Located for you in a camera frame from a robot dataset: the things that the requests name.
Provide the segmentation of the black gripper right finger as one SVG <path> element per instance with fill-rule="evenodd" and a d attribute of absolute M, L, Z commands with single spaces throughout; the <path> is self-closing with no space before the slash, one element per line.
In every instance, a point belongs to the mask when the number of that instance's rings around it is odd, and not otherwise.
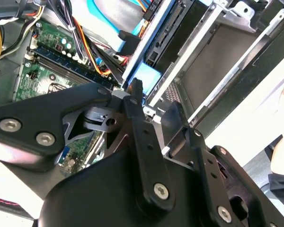
<path fill-rule="evenodd" d="M 191 128 L 181 103 L 174 101 L 161 119 L 168 157 L 188 164 L 197 175 L 198 211 L 205 227 L 284 227 L 284 216 L 232 155 L 208 148 Z"/>

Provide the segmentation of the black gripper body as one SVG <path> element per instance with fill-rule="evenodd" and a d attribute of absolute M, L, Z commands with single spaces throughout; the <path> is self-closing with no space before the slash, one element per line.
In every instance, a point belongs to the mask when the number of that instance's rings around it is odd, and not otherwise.
<path fill-rule="evenodd" d="M 208 219 L 201 162 L 165 159 L 157 148 L 118 151 L 58 183 L 40 227 L 201 227 Z"/>

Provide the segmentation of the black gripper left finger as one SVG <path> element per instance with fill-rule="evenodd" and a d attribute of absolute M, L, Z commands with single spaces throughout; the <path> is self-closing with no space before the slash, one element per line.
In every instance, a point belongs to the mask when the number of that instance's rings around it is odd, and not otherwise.
<path fill-rule="evenodd" d="M 158 139 L 142 109 L 142 81 L 123 97 L 88 83 L 0 106 L 0 161 L 34 171 L 58 163 L 64 147 L 94 131 L 105 134 L 105 157 L 128 150 L 135 194 L 147 210 L 171 210 L 175 194 Z"/>

